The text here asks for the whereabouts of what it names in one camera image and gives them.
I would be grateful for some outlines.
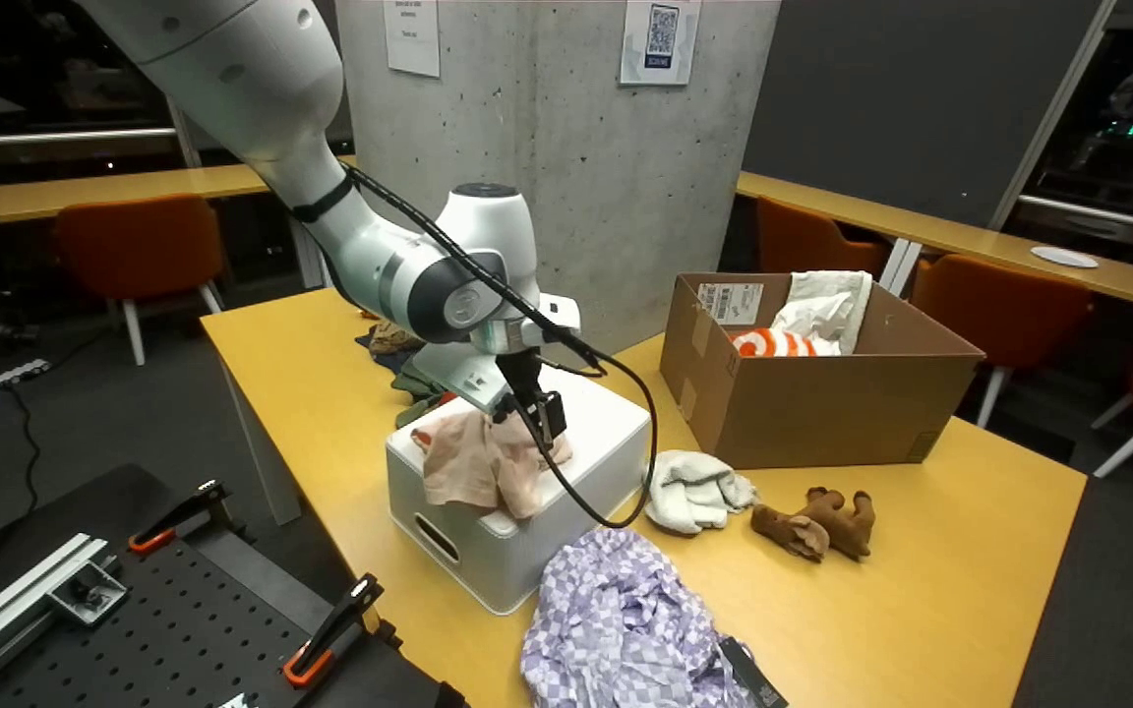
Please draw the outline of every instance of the black clamp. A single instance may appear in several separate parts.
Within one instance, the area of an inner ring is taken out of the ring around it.
[[[134,553],[152,553],[152,551],[161,551],[167,544],[177,537],[177,528],[180,528],[185,517],[203,516],[203,512],[207,512],[212,521],[232,528],[232,516],[227,516],[227,508],[223,508],[223,487],[222,487],[222,479],[203,479],[193,495],[185,495],[177,508],[170,508],[161,517],[152,517],[149,528],[142,528],[139,533],[130,533],[127,545],[130,545]]]
[[[311,688],[328,665],[333,665],[341,638],[357,625],[357,638],[395,641],[395,625],[375,613],[383,585],[375,572],[363,572],[357,585],[321,618],[321,625],[288,658],[283,679],[290,688]]]

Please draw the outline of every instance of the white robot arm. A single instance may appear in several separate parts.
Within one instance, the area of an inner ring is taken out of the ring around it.
[[[328,145],[341,62],[311,0],[79,5],[142,74],[278,192],[328,252],[348,297],[434,343],[416,370],[481,410],[505,403],[496,355],[530,348],[548,331],[429,237],[383,218],[349,184]],[[535,285],[535,226],[515,190],[452,190],[438,224],[527,305],[577,326],[572,297]]]

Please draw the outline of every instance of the open cardboard box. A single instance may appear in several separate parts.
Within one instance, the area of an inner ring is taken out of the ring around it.
[[[695,444],[740,467],[924,458],[985,355],[872,285],[854,355],[740,359],[726,335],[772,326],[788,290],[782,271],[677,279],[662,377]]]

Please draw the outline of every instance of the black cable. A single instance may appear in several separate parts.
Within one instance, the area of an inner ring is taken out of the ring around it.
[[[622,367],[618,359],[593,348],[591,343],[584,343],[573,331],[559,326],[556,319],[539,315],[535,305],[527,305],[518,294],[511,294],[481,259],[472,259],[434,214],[425,214],[416,203],[410,203],[403,192],[395,192],[389,184],[375,179],[363,169],[349,169],[349,179],[375,196],[383,196],[386,203],[395,203],[399,210],[405,210],[421,233],[429,233],[443,254],[452,254],[467,273],[477,273],[483,285],[490,285],[507,305],[515,305],[518,315],[527,315],[548,343],[563,343],[568,348],[573,348],[585,367],[602,370],[602,363],[608,363],[615,370],[622,370],[646,397],[646,414],[650,414],[650,467],[646,467],[646,485],[641,485],[641,500],[624,517],[605,517],[593,502],[585,502],[572,479],[563,475],[563,467],[556,464],[549,449],[530,431],[535,423],[527,422],[523,403],[518,416],[543,454],[543,464],[556,473],[556,479],[568,487],[568,495],[602,528],[629,528],[646,502],[650,502],[650,487],[652,487],[652,458],[656,458],[656,410],[652,410],[652,393],[641,381],[641,373],[635,373],[629,367]]]
[[[38,467],[38,458],[42,458],[42,444],[37,441],[37,431],[31,431],[31,410],[26,410],[26,402],[20,397],[20,389],[14,386],[4,386],[4,393],[14,402],[14,410],[20,410],[20,431],[22,431],[22,444],[26,444],[26,464],[22,464],[22,492],[26,492],[26,502],[22,502],[22,512],[14,516],[14,517],[8,517],[4,528],[0,528],[0,545],[13,537],[13,529],[38,508],[38,487],[37,487],[37,467]]]

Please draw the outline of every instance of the floor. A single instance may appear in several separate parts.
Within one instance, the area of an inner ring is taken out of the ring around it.
[[[232,304],[283,290],[290,285],[243,290]],[[31,485],[38,502],[47,502],[134,458],[172,492],[222,479],[264,551],[321,599],[337,599],[349,572],[316,517],[290,528],[266,517],[256,479],[248,475],[253,458],[236,427],[227,381],[198,331],[198,305],[159,311],[146,326],[146,347],[149,367],[139,370],[123,331],[104,315],[42,326],[38,355],[52,363],[52,373],[20,386],[26,410],[0,397],[0,528],[26,508]],[[1113,393],[1119,381],[1084,373],[1084,363],[1070,355],[1050,373],[1022,377],[1006,389],[994,431],[1084,473],[1133,427],[1133,414],[1102,431],[1091,427]],[[1133,705],[1133,464],[1094,485],[1084,500],[1018,705],[1105,705],[1105,696]]]

